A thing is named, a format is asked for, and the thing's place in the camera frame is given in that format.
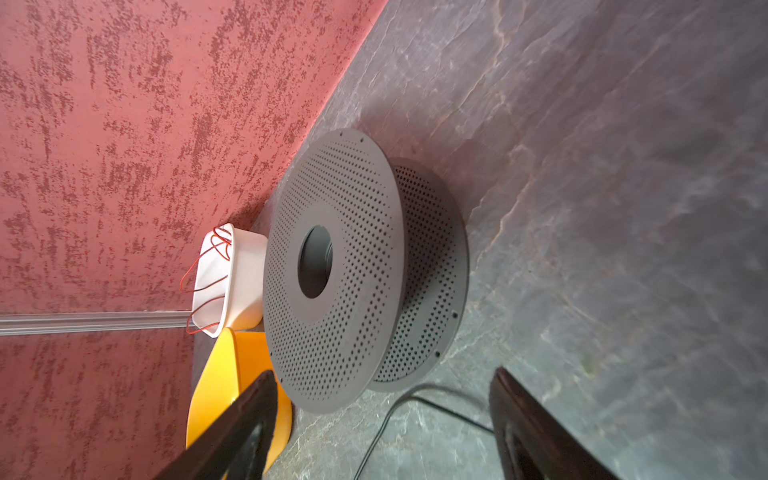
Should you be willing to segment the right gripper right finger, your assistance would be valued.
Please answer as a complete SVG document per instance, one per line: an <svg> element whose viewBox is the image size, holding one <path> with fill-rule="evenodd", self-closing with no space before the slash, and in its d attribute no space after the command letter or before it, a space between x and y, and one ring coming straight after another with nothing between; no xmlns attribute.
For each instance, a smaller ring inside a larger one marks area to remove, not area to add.
<svg viewBox="0 0 768 480"><path fill-rule="evenodd" d="M503 367L489 407L506 479L617 479Z"/></svg>

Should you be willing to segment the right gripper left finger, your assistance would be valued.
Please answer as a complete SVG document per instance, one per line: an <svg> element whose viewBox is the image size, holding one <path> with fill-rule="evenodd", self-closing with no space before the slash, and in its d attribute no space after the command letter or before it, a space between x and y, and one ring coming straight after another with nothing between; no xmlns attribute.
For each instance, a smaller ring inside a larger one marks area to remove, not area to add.
<svg viewBox="0 0 768 480"><path fill-rule="evenodd" d="M277 382L263 372L156 477L158 479L260 479L277 419Z"/></svg>

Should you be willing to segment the dark grey cable spool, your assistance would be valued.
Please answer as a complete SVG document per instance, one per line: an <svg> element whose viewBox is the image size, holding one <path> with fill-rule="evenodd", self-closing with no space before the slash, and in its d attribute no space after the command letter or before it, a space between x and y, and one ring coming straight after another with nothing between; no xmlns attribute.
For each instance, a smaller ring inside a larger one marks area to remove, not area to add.
<svg viewBox="0 0 768 480"><path fill-rule="evenodd" d="M331 131L295 161L268 235L264 328L300 409L413 387L443 360L468 296L465 223L424 164Z"/></svg>

